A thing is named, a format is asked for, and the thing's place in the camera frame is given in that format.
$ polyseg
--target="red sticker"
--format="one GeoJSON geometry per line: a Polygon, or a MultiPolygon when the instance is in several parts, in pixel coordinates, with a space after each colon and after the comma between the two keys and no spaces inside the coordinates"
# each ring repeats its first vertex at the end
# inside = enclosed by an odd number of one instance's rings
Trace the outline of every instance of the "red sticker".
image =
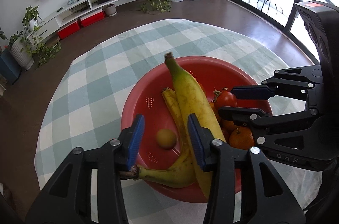
{"type": "Polygon", "coordinates": [[[305,6],[309,6],[309,7],[318,7],[318,6],[323,6],[323,5],[318,4],[318,3],[311,2],[311,3],[305,4],[305,6]]]}

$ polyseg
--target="red box with white lid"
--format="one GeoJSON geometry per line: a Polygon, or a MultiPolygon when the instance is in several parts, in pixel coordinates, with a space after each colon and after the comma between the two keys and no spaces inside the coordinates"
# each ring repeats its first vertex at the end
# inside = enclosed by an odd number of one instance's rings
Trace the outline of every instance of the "red box with white lid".
{"type": "Polygon", "coordinates": [[[102,20],[105,18],[105,14],[102,9],[98,9],[94,12],[91,12],[87,15],[84,15],[80,18],[80,23],[83,27],[86,27],[88,25],[91,25],[99,20],[102,20]]]}
{"type": "Polygon", "coordinates": [[[64,39],[65,37],[68,37],[69,35],[72,35],[76,31],[80,30],[79,21],[75,20],[70,24],[65,25],[61,29],[58,30],[58,36],[61,39],[64,39]]]}

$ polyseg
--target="banana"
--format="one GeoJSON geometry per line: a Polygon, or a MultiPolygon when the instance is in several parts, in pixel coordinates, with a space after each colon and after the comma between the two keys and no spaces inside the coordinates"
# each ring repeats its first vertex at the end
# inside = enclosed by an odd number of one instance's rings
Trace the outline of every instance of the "banana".
{"type": "Polygon", "coordinates": [[[177,101],[184,121],[186,137],[189,141],[189,148],[193,158],[196,178],[204,196],[208,199],[213,173],[204,173],[198,166],[195,156],[193,156],[194,151],[190,141],[187,125],[189,114],[194,113],[197,116],[200,125],[208,128],[214,138],[221,139],[224,142],[226,142],[226,140],[215,114],[208,103],[205,93],[194,77],[176,63],[171,52],[165,54],[165,64],[172,76],[174,91],[177,95],[177,101]]]}
{"type": "Polygon", "coordinates": [[[196,181],[189,142],[186,137],[185,126],[175,92],[170,88],[165,88],[162,96],[179,131],[180,155],[178,159],[167,170],[133,166],[130,172],[120,172],[120,176],[122,179],[143,179],[172,188],[184,188],[196,181]]]}

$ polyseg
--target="round table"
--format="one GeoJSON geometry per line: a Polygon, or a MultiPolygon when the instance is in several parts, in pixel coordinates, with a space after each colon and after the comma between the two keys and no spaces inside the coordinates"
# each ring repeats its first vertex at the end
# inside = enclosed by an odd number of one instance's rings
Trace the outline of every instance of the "round table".
{"type": "MultiPolygon", "coordinates": [[[[276,69],[288,68],[277,55],[241,34],[183,19],[161,20],[112,37],[75,59],[47,108],[37,144],[35,169],[42,188],[75,147],[102,146],[120,134],[128,94],[149,70],[175,57],[205,55],[228,61],[261,83],[276,69]]],[[[304,110],[305,102],[276,96],[274,115],[304,110]]],[[[302,208],[318,194],[322,172],[272,162],[302,208]]],[[[96,172],[92,177],[92,220],[97,219],[96,172]]],[[[121,181],[130,223],[202,223],[206,204],[184,203],[154,191],[145,182],[121,181]]],[[[241,195],[236,194],[235,220],[241,195]]]]}

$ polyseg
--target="drawer handle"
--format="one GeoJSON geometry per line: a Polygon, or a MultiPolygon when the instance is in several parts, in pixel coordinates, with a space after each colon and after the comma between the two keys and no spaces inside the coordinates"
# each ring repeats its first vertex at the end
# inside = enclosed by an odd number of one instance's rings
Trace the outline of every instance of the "drawer handle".
{"type": "Polygon", "coordinates": [[[39,36],[41,36],[42,34],[44,34],[44,33],[46,33],[47,32],[47,30],[45,30],[44,32],[42,32],[39,36]]]}

